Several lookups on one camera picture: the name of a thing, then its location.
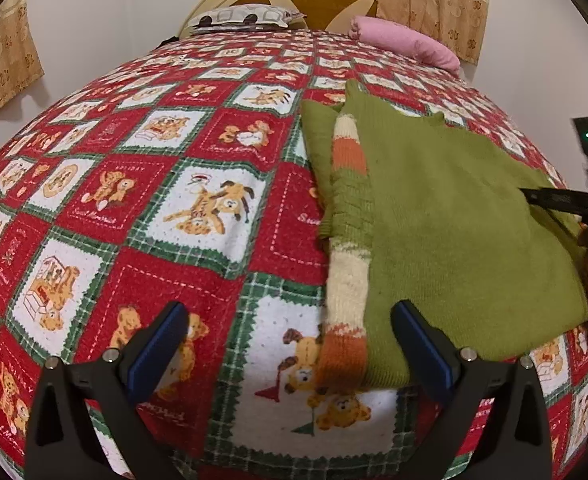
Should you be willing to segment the red teddy bear patchwork bedspread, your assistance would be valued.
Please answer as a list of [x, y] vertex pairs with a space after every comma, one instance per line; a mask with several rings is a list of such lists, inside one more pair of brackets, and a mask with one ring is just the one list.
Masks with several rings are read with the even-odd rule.
[[[564, 184], [487, 96], [445, 70], [329, 32], [167, 44], [55, 103], [0, 151], [0, 469], [25, 477], [50, 356], [121, 349], [170, 301], [180, 346], [137, 411], [179, 479], [396, 479], [440, 404], [317, 381], [329, 255], [301, 106], [356, 81], [441, 114]], [[553, 477], [588, 457], [588, 320], [527, 351]], [[519, 356], [503, 361], [512, 363]]]

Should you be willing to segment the grey patterned pillow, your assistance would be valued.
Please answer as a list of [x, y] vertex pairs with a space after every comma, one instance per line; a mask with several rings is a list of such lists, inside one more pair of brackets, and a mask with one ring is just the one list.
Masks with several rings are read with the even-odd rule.
[[240, 4], [239, 6], [223, 6], [195, 15], [187, 21], [189, 28], [218, 26], [253, 26], [268, 25], [287, 27], [289, 23], [303, 18], [300, 11], [281, 6], [269, 6], [263, 3]]

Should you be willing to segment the beige curtain on side wall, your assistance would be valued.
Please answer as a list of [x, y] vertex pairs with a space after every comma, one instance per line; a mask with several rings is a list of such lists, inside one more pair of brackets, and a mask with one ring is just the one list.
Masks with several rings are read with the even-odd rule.
[[44, 76], [30, 32], [27, 0], [0, 4], [0, 110]]

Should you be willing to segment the pink pillow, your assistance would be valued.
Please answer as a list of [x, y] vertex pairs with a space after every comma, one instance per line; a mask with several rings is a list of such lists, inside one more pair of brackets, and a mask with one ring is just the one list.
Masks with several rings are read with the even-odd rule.
[[448, 47], [405, 25], [357, 15], [351, 20], [349, 37], [372, 47], [413, 58], [424, 65], [441, 68], [455, 76], [460, 73], [461, 62]]

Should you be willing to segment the green orange striped knit sweater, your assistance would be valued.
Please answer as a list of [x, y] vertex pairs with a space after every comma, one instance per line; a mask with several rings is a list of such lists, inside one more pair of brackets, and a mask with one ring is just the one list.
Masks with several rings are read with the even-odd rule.
[[550, 184], [544, 172], [441, 114], [402, 114], [356, 81], [339, 104], [303, 102], [301, 124], [329, 255], [319, 385], [408, 385], [390, 321], [401, 300], [493, 361], [588, 320], [577, 220], [526, 200]]

